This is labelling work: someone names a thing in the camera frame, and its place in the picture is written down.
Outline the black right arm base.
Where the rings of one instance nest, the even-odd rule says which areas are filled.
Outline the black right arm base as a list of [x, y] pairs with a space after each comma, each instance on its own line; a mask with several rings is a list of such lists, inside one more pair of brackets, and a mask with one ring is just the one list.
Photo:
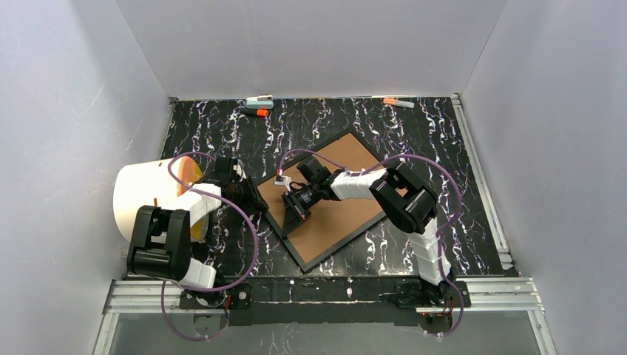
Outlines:
[[402, 280], [395, 283], [390, 301], [400, 308], [435, 307], [443, 309], [446, 305], [450, 307], [450, 300], [453, 301], [453, 307], [470, 307], [472, 301], [467, 284], [456, 280], [453, 283], [459, 292], [455, 291], [445, 281], [433, 285], [419, 278]]

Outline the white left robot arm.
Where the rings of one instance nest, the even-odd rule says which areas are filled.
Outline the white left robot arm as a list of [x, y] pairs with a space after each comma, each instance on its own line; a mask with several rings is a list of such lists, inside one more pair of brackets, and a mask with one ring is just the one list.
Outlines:
[[191, 183], [173, 171], [181, 155], [167, 162], [169, 177], [186, 191], [169, 203], [140, 206], [136, 212], [126, 257], [128, 271], [177, 283], [194, 291], [217, 292], [239, 285], [249, 275], [245, 271], [236, 281], [222, 286], [215, 284], [217, 271], [193, 258], [192, 227], [204, 217], [229, 206], [248, 225], [254, 242], [250, 267], [259, 257], [259, 237], [251, 214], [264, 212], [268, 205], [260, 195], [242, 162], [236, 158], [214, 159], [214, 169]]

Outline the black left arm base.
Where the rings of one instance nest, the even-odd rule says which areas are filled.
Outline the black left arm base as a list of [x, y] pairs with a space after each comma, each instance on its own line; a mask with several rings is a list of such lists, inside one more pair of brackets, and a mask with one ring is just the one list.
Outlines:
[[249, 283], [240, 283], [233, 288], [220, 292], [182, 291], [179, 308], [186, 310], [227, 309], [243, 310], [251, 306], [252, 287]]

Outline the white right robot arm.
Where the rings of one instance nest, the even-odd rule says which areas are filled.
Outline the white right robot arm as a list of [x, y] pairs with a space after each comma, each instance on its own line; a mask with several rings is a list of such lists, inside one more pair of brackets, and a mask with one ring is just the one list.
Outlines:
[[450, 278], [450, 263], [436, 235], [437, 196], [403, 160], [403, 155], [395, 155], [360, 172], [346, 168], [331, 172], [318, 156], [306, 157], [296, 167], [306, 182], [288, 187], [282, 195], [282, 234], [288, 236], [300, 227], [311, 216], [311, 207], [322, 200], [374, 200], [412, 243], [419, 277], [440, 285]]

